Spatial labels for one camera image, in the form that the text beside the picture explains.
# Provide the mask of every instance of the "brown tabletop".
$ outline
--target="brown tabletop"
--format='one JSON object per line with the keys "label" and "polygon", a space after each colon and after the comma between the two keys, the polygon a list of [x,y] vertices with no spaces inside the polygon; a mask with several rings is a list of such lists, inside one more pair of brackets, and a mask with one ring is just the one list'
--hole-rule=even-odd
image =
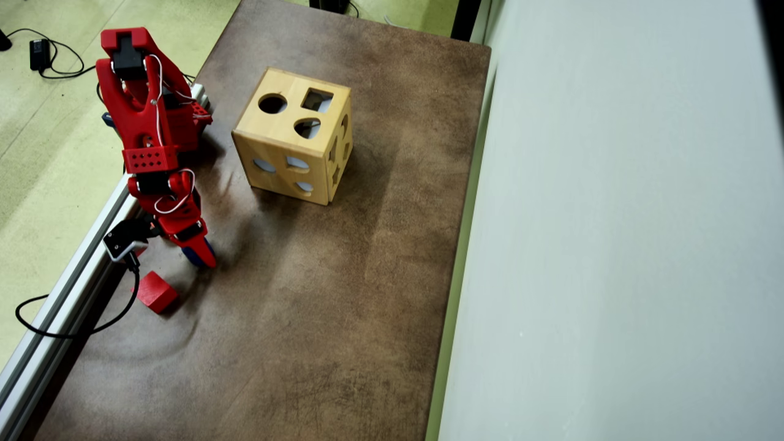
{"label": "brown tabletop", "polygon": [[[490,49],[277,1],[238,7],[198,76],[218,268],[153,239],[182,297],[91,337],[37,439],[422,439]],[[330,206],[252,190],[230,130],[267,66],[351,88]],[[132,288],[120,282],[101,322]]]}

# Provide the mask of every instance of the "floor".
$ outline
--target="floor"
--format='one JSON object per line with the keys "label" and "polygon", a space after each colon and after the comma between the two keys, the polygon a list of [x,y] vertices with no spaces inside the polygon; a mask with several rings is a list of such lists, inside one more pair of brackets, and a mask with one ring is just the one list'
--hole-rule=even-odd
{"label": "floor", "polygon": [[[307,4],[307,0],[295,0]],[[348,15],[437,35],[452,28],[457,0],[352,0]],[[0,2],[0,29],[30,27],[65,42],[87,64],[104,57],[100,32],[144,26],[183,72],[195,75],[209,55],[238,0],[57,0]],[[47,293],[84,239],[117,184],[122,145],[100,121],[91,72],[48,80],[28,68],[22,31],[0,53],[0,365],[24,333],[13,310]],[[72,70],[76,58],[61,52],[56,66]],[[36,305],[23,316],[33,319]]]}

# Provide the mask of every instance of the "black plug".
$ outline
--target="black plug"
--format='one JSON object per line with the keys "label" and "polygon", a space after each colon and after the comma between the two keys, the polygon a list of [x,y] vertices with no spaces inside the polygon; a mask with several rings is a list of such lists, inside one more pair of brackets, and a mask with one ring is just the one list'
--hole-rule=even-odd
{"label": "black plug", "polygon": [[128,271],[139,274],[139,258],[136,256],[135,252],[131,251],[130,253],[127,253],[123,257],[123,260],[125,261],[125,264],[128,265]]}
{"label": "black plug", "polygon": [[2,30],[0,30],[0,51],[11,49],[11,46],[13,46],[11,40],[5,36]]}
{"label": "black plug", "polygon": [[52,67],[49,57],[49,40],[33,40],[30,42],[30,70],[43,72]]}

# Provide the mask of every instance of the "metal frame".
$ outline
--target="metal frame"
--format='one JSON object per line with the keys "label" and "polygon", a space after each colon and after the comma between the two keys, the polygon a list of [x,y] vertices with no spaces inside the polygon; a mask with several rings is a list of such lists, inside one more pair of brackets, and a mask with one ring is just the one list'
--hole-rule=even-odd
{"label": "metal frame", "polygon": [[776,110],[779,113],[779,129],[782,131],[784,131],[784,86],[782,85],[784,44],[782,44],[781,38],[776,38],[776,36],[783,13],[784,8],[779,0],[757,0],[757,15],[768,51],[768,66],[776,95]]}
{"label": "metal frame", "polygon": [[[73,333],[93,306],[111,272],[111,260],[101,244],[117,222],[135,216],[139,204],[129,198],[123,175],[100,215],[77,248],[52,293],[33,320],[33,326],[54,333]],[[0,439],[17,439],[35,405],[65,355],[70,340],[27,331],[0,373]]]}

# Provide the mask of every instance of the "wooden shape sorter box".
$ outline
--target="wooden shape sorter box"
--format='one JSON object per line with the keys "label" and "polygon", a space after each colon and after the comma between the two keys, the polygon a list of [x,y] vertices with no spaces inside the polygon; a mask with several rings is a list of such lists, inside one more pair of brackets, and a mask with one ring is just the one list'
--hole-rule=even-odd
{"label": "wooden shape sorter box", "polygon": [[351,89],[268,67],[231,137],[252,187],[327,205],[353,148]]}

